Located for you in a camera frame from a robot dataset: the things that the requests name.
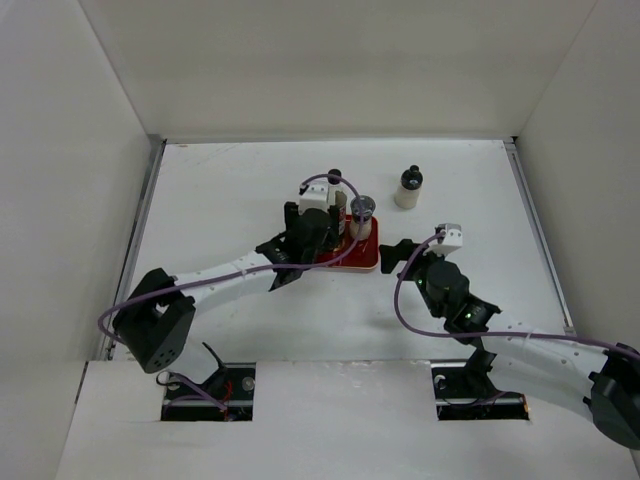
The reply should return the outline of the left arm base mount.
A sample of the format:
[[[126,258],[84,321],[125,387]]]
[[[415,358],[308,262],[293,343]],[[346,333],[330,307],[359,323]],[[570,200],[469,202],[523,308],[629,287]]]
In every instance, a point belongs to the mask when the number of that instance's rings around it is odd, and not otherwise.
[[[205,342],[185,348],[180,361],[198,377],[160,372],[156,384],[164,389],[162,421],[248,422],[253,419],[257,368],[254,363],[227,363]]]

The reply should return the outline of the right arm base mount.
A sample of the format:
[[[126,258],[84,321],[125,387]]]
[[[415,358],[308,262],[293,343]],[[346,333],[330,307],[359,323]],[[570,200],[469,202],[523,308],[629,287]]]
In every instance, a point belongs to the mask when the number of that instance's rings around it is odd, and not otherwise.
[[[467,360],[431,364],[440,421],[529,420],[524,395],[498,390],[488,378],[493,354],[474,352]]]

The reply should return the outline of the clear top salt grinder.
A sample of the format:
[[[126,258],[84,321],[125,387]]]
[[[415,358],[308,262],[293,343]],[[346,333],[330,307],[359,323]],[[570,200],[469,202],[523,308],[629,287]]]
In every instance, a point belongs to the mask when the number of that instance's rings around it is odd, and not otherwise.
[[[361,195],[351,200],[351,221],[349,234],[358,242],[367,240],[372,230],[372,217],[376,209],[375,201],[367,195]]]

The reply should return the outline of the black top sugar shaker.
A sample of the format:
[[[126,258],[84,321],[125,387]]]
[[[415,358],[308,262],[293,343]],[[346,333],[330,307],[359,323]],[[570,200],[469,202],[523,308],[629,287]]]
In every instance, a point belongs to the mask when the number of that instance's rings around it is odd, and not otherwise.
[[[420,196],[424,177],[418,165],[411,165],[400,176],[399,185],[394,194],[395,204],[402,209],[413,209]]]

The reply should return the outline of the soy sauce bottle black cap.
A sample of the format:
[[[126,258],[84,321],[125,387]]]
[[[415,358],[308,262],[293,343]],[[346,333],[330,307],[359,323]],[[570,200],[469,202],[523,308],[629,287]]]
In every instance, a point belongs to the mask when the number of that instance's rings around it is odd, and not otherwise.
[[[346,213],[346,202],[347,195],[343,189],[340,178],[342,177],[342,173],[339,169],[331,169],[328,171],[328,183],[329,183],[329,204],[336,205],[345,209]]]

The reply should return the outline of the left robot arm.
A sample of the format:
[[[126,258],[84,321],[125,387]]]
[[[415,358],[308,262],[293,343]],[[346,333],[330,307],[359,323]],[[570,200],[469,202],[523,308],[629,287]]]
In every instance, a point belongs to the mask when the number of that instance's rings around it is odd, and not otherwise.
[[[208,270],[171,276],[161,268],[148,272],[132,298],[196,282],[121,309],[114,333],[148,374],[170,371],[189,380],[197,394],[214,398],[224,387],[219,356],[190,334],[195,319],[244,296],[263,294],[298,280],[320,254],[338,241],[339,210],[285,204],[284,232],[235,261]]]

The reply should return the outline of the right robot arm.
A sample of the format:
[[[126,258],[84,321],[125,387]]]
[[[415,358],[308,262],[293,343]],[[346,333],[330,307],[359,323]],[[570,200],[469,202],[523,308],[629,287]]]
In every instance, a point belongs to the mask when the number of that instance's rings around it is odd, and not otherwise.
[[[572,411],[613,442],[639,447],[639,353],[623,343],[545,333],[509,318],[470,291],[470,281],[447,260],[441,236],[382,245],[381,271],[403,269],[397,282],[414,284],[430,315],[443,323],[437,337],[473,347],[464,384],[473,394],[521,393]]]

